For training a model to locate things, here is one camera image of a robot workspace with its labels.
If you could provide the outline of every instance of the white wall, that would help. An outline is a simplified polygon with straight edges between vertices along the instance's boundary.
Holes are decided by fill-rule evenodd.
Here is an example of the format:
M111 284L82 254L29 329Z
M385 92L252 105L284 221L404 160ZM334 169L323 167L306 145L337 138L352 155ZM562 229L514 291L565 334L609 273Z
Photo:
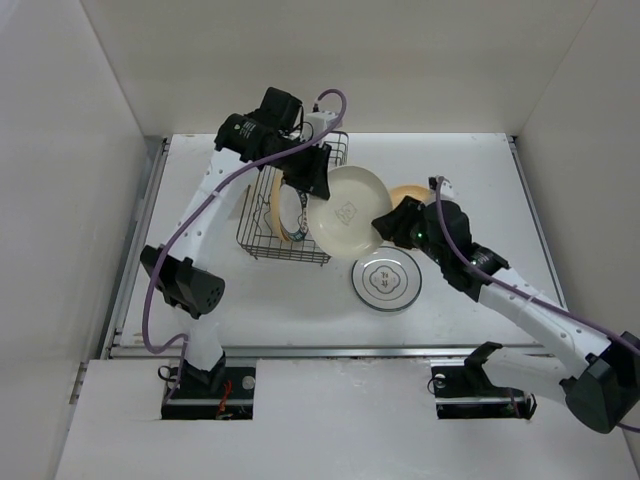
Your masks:
M51 473L144 142L76 0L0 1L0 477Z
M635 335L639 86L640 2L600 0L518 142L570 306Z
M147 134L212 133L269 85L352 132L519 132L595 0L83 0Z

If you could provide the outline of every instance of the table surface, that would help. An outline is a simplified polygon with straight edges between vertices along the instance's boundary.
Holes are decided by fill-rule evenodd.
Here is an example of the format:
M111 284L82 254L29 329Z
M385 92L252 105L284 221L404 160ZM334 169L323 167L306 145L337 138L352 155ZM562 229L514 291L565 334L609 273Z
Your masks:
M162 360L92 361L58 480L637 480L622 432L540 399L531 422L437 420L425 360L262 360L252 421L161 421Z
M146 243L171 235L213 153L213 135L176 135L163 172ZM525 279L557 298L541 240L504 134L352 134L348 163L379 175L389 188L426 185L446 175L471 220L474 240L493 249ZM352 262L331 259L320 267L254 259L235 240L242 202L221 235L212 273L227 290L214 311L224 346L444 347L485 341L509 345L533 339L505 318L451 288L438 267L410 252L423 276L422 293L406 311L382 314L356 297ZM120 344L142 344L140 328L148 277L139 268ZM151 337L164 342L188 328L184 312L156 294Z

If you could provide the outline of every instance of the purple hose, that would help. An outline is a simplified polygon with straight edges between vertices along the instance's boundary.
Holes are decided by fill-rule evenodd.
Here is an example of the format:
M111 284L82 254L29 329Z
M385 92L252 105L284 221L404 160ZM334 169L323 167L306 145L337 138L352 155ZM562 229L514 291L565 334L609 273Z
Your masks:
M345 115L345 113L347 111L347 97L345 96L344 93L342 93L340 90L338 90L336 88L330 88L328 90L325 90L324 92L322 92L318 96L318 98L316 100L316 105L318 104L318 102L320 102L320 100L322 100L324 97L326 97L327 95L330 95L330 94L338 95L340 97L341 102L342 102L342 106L340 108L340 113L338 114L336 119L331 123L331 126L329 128L327 128L324 132L321 132L318 135L315 135L308 142L305 142L305 143L300 144L300 145L298 145L296 147L290 148L289 150L285 150L284 152L279 152L279 153L276 153L274 155L269 155L269 156L267 156L265 158L262 158L260 160L256 160L254 162L247 163L246 165L244 165L243 167L239 168L235 172L229 174L214 189L214 191L213 191L214 193L209 195L207 197L207 199L204 202L202 202L202 205L200 205L191 214L191 216L187 220L185 220L185 222L178 228L178 230L176 230L176 232L167 241L167 244L165 245L165 247L160 251L160 255L158 256L158 260L156 262L156 265L153 268L153 271L151 272L151 276L150 276L151 278L149 280L149 286L147 287L147 294L146 294L145 299L144 299L144 308L143 308L143 311L142 311L142 340L144 341L144 346L146 347L146 349L149 352L153 353L154 355L159 355L159 354L165 352L175 342L177 342L178 340L183 340L182 350L180 352L180 363L178 365L177 380L176 380L175 384L173 385L173 387L171 388L171 390L169 391L169 393L167 394L167 396L165 397L165 400L164 400L165 403L167 402L167 400L169 400L171 398L173 393L178 388L178 385L180 383L180 378L181 378L181 375L182 375L182 367L183 367L183 364L184 364L184 358L185 358L185 354L186 354L186 351L187 351L187 344L189 343L189 335L187 335L186 333L179 333L178 335L175 335L174 337L169 339L169 341L167 343L165 343L164 345L161 345L161 346L153 345L151 343L151 339L149 338L149 315L151 313L151 300L153 299L153 292L154 292L155 287L158 284L158 280L160 278L160 270L162 269L162 265L164 264L164 261L167 258L167 255L169 255L169 250L171 250L171 247L173 247L173 245L176 243L176 241L189 228L189 226L191 226L191 224L200 216L200 214L202 212L204 212L205 209L209 205L211 205L211 202L213 202L215 200L216 195L218 193L220 193L234 179L238 178L240 175L242 175L243 173L251 170L252 168L257 168L257 167L260 167L262 165L266 165L268 163L275 162L276 160L279 160L281 158L287 157L289 155L293 155L294 153L298 153L298 152L301 152L302 150L304 150L306 148L309 148L311 145L319 142L324 137L329 135L337 125L340 125L340 123L342 122L342 119L344 118L344 115Z
M563 317L567 317L570 318L572 320L575 320L578 323L581 323L582 325L585 325L589 328L592 328L593 330L596 330L600 333L602 333L603 335L606 335L610 340L617 342L621 345L623 345L624 347L628 348L629 350L631 350L631 352L634 355L640 355L640 350L638 350L635 345L633 345L632 343L630 343L629 341L625 340L624 338L622 338L620 335L618 335L617 333L615 333L612 330L609 330L608 328L602 327L600 325L598 325L597 323L594 323L586 318L582 318L578 315L576 315L575 313L571 313L568 312L560 307L558 307L557 305L553 305L551 303L547 303L543 300L540 300L537 297L534 297L532 295L529 295L528 293L523 292L522 290L518 290L516 287L513 287L511 285L509 285L508 283L505 283L501 280L498 280L497 278L493 278L491 275L487 275L486 273L484 273L482 270L480 270L478 267L476 267L475 265L473 265L471 262L469 262L469 260L467 260L467 258L462 254L462 252L458 249L458 247L456 246L456 244L453 242L453 238L451 238L451 235L449 234L449 230L447 230L447 225L444 221L444 213L442 211L442 182L445 180L444 177L439 177L438 178L438 185L436 187L436 209L438 211L438 222L440 223L440 228L442 229L442 234L444 235L445 240L447 241L447 244L449 245L449 248L451 248L451 251L453 251L453 253L455 254L456 257L458 257L458 260L460 260L462 262L462 264L467 267L469 270L471 270L473 273L475 273L478 277L480 277L482 280L487 281L489 283L495 283L496 285L498 285L499 287L504 288L505 290L508 290L509 292L518 295L519 297L522 297L528 301L531 301L533 303L535 303L536 305L539 305L543 308L546 308L547 310L552 311L553 313L557 313L558 315L562 315ZM640 433L640 428L636 428L636 427L631 427L628 425L625 425L623 423L618 424L618 426L624 430L628 430L630 432L635 432L635 433Z

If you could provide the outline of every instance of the purple cable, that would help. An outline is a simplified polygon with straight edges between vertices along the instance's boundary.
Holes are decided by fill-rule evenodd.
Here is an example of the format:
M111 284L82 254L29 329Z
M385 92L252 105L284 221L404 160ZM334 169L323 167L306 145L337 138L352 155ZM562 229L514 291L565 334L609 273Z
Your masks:
M522 297L522 298L526 299L527 301L531 301L531 302L535 303L536 305L539 305L539 306L541 306L543 308L546 308L547 310L552 311L553 313L557 313L558 315L570 318L572 320L575 320L578 323L581 323L582 325L585 325L585 326L587 326L589 328L592 328L593 330L596 330L596 331L602 333L603 335L607 336L610 340L612 340L614 342L617 342L617 343L623 345L624 347L628 348L629 350L631 350L631 352L634 355L640 355L640 350L638 350L638 348L636 348L635 345L633 345L629 341L625 340L624 338L622 338L620 335L618 335L614 331L609 330L608 328L602 327L602 326L598 325L597 323L592 322L591 320L588 320L586 318L582 318L582 317L576 315L575 313L568 312L568 311L558 307L557 305L553 305L551 303L547 303L547 302L545 302L543 300L540 300L539 298L537 298L535 296L532 296L532 295L529 295L528 293L525 293L522 290L519 290L516 287L513 287L513 286L509 285L508 283L505 283L505 282L503 282L501 280L498 280L497 278L493 278L491 275L488 275L488 274L484 273L478 267L473 265L469 260L467 260L467 258L462 254L462 252L458 249L458 247L454 243L453 238L451 238L451 235L449 234L449 230L447 230L447 224L444 221L444 213L443 213L443 210L442 210L442 182L444 180L445 180L444 177L439 177L438 178L438 185L436 187L436 209L438 211L438 222L440 223L440 228L442 229L442 234L444 235L444 238L447 241L447 244L449 245L449 248L451 248L451 251L453 251L454 255L456 257L458 257L458 260L460 260L465 267L467 267L469 270L471 270L473 273L475 273L482 280L487 281L489 283L495 283L499 287L502 287L505 290L507 290L507 291L509 291L511 293L514 293L515 295L518 295L519 297ZM624 430L627 430L627 431L630 431L630 432L640 433L640 428L637 428L637 427L631 427L631 426L625 425L623 423L618 424L618 426L620 428L622 428Z
M142 340L144 341L144 346L146 347L146 349L149 352L153 353L154 355L159 355L159 354L165 352L175 342L177 342L178 340L183 340L182 350L180 351L180 363L178 365L178 372L177 372L176 382L174 383L173 387L171 388L171 390L169 391L169 393L165 397L164 403L166 403L171 398L171 396L174 394L174 392L178 388L178 385L180 383L180 378L181 378L181 375L182 375L182 367L184 365L184 359L185 359L185 355L186 355L186 352L187 352L187 345L189 343L189 335L187 335L186 333L179 333L178 335L175 335L174 337L169 339L169 341L167 341L167 343L165 343L164 345L161 345L161 346L153 345L151 343L151 339L149 337L149 316L150 316L150 313L151 313L151 300L153 299L153 292L155 290L156 285L158 284L158 280L160 279L160 270L162 269L162 265L164 264L164 261L167 258L167 255L169 255L169 250L171 250L171 247L173 247L173 245L176 243L176 241L178 241L178 239L187 230L187 228L189 228L189 226L191 226L191 224L202 214L202 212L204 212L206 210L206 208L209 205L211 205L211 203L215 200L217 194L220 193L233 180L238 178L243 173L251 170L252 168L257 168L257 167L260 167L262 165L266 165L268 163L275 162L276 160L279 160L281 158L287 157L289 155L293 155L294 153L298 153L298 152L301 152L302 150L304 150L306 148L309 148L311 145L319 142L324 137L329 135L337 125L340 125L340 123L342 122L342 119L344 118L344 115L345 115L345 113L347 111L347 97L345 96L344 93L342 93L342 91L340 91L340 90L338 90L336 88L330 88L328 90L325 90L324 92L322 92L318 96L318 98L317 98L317 100L315 102L315 105L317 105L318 102L320 102L324 97L326 97L327 95L330 95L330 94L338 95L340 97L341 102L342 102L342 106L340 108L340 113L338 114L336 119L331 123L331 126L329 128L327 128L324 132L321 132L318 135L315 135L308 142L305 142L305 143L300 144L300 145L298 145L296 147L290 148L289 150L285 150L284 152L279 152L279 153L276 153L274 155L269 155L267 157L264 157L264 158L262 158L260 160L256 160L254 162L247 163L246 165L244 165L243 167L239 168L235 172L229 174L214 189L213 193L211 195L209 195L204 202L202 202L202 205L200 205L191 214L191 216L189 218L187 218L187 220L185 220L185 222L178 228L178 230L176 230L176 232L171 236L171 238L169 238L169 240L167 241L167 244L164 246L164 248L160 251L160 255L158 256L158 260L156 262L156 265L153 268L153 271L151 272L150 280L149 280L149 286L147 287L147 294L146 294L145 299L144 299L144 309L142 311Z

